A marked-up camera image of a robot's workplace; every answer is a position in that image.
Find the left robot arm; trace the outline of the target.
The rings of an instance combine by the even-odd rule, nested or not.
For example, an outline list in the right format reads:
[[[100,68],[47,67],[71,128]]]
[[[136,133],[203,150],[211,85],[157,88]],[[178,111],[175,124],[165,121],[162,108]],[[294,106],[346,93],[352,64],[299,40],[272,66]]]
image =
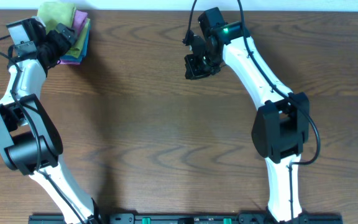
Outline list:
[[[8,24],[13,41],[9,83],[0,99],[0,155],[10,170],[36,181],[62,212],[42,223],[104,223],[94,199],[77,183],[63,158],[57,128],[40,102],[49,69],[74,45],[73,29],[57,24],[47,31],[36,18]]]

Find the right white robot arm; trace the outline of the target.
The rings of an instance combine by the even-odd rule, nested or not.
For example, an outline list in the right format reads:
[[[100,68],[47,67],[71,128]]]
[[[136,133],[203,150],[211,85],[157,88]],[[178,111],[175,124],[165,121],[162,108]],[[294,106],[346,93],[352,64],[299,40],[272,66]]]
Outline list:
[[[241,22],[198,23],[203,34],[188,30],[183,40],[192,51],[185,56],[185,76],[197,80],[215,75],[222,63],[238,76],[257,110],[251,136],[267,166],[268,212],[275,222],[293,222],[302,213],[297,165],[308,140],[309,99],[275,76]]]

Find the green microfiber cloth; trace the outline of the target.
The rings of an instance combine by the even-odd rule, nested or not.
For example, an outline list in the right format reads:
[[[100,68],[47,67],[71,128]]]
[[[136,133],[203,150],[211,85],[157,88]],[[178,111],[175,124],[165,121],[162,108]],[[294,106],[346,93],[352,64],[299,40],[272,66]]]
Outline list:
[[[37,16],[44,22],[48,34],[59,23],[71,28],[75,15],[76,6],[67,2],[44,2],[37,11]]]

